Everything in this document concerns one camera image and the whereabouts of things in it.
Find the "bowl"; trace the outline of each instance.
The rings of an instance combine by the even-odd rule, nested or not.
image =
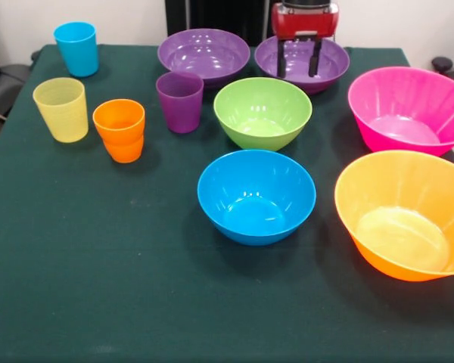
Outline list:
[[[235,81],[213,100],[220,125],[239,147],[276,151],[293,141],[307,124],[313,107],[295,85],[256,77]]]
[[[197,196],[226,237],[265,246],[287,237],[308,218],[316,190],[309,173],[289,157],[239,150],[214,160],[202,172]]]
[[[337,43],[328,39],[322,40],[319,57],[318,75],[308,75],[309,60],[313,55],[313,42],[285,43],[286,77],[308,95],[326,90],[345,74],[350,66],[350,56]],[[277,77],[278,70],[278,40],[275,36],[266,39],[257,46],[254,53],[259,68],[271,77]]]
[[[454,275],[454,164],[410,150],[353,161],[334,200],[363,257],[404,281]]]
[[[454,147],[454,81],[411,67],[368,71],[348,101],[373,151],[413,150],[440,156]]]
[[[250,58],[247,43],[220,29],[189,29],[172,34],[158,48],[158,59],[171,71],[198,74],[206,88],[232,81]]]

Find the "cup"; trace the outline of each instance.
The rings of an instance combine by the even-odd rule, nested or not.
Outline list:
[[[86,136],[86,90],[80,81],[53,78],[38,85],[32,97],[54,139],[75,142]]]
[[[132,163],[141,156],[145,137],[145,109],[128,99],[100,104],[92,120],[107,152],[118,163]]]
[[[96,29],[90,23],[65,23],[54,31],[64,63],[75,77],[87,77],[99,68]]]
[[[168,72],[157,80],[157,92],[168,129],[179,134],[200,124],[204,81],[194,73]]]

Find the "dark green tablecloth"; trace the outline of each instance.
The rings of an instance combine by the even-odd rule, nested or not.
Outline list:
[[[312,174],[315,211],[287,240],[249,248],[197,203],[204,167],[237,149],[215,92],[200,128],[174,135],[154,89],[157,49],[102,45],[99,73],[83,80],[89,116],[111,98],[147,113],[141,159],[119,165],[93,126],[75,144],[49,135],[32,91],[67,72],[45,47],[0,135],[0,361],[454,361],[454,278],[380,274],[337,217],[336,178],[368,153],[348,86],[406,64],[397,49],[348,51],[348,72],[312,97],[312,119],[280,150]],[[259,75],[252,62],[248,75]]]

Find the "green bowl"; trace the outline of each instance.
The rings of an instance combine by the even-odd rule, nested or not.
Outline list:
[[[222,88],[213,109],[225,133],[239,147],[277,151],[300,134],[313,106],[295,85],[255,77]]]

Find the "translucent yellow cup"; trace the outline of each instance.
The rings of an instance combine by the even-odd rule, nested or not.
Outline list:
[[[45,81],[34,89],[33,100],[57,141],[75,142],[88,133],[86,89],[77,79]]]

